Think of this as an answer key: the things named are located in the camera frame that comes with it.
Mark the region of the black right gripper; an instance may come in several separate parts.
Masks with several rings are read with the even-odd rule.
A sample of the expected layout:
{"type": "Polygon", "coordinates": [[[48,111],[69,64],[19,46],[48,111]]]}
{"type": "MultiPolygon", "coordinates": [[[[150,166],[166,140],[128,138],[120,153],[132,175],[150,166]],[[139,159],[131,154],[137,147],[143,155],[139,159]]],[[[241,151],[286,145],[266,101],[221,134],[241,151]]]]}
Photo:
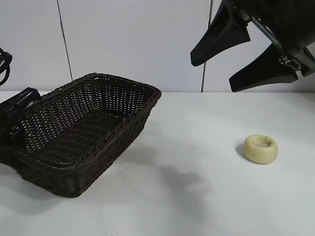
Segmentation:
{"type": "Polygon", "coordinates": [[[249,42],[253,23],[269,39],[269,47],[230,79],[232,92],[262,85],[293,83],[297,72],[315,72],[315,57],[308,46],[315,41],[313,0],[224,0],[208,30],[190,53],[199,66],[220,52],[249,42]]]}

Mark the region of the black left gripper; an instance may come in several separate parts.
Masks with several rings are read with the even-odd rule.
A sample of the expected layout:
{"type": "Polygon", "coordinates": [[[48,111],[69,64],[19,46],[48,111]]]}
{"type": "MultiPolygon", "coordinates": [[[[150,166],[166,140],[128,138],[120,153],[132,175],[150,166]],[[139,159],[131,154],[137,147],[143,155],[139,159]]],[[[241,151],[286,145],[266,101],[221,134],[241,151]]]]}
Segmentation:
{"type": "Polygon", "coordinates": [[[0,104],[0,163],[21,172],[22,164],[13,152],[3,145],[25,147],[25,130],[22,119],[26,109],[41,99],[38,90],[26,88],[0,104]]]}

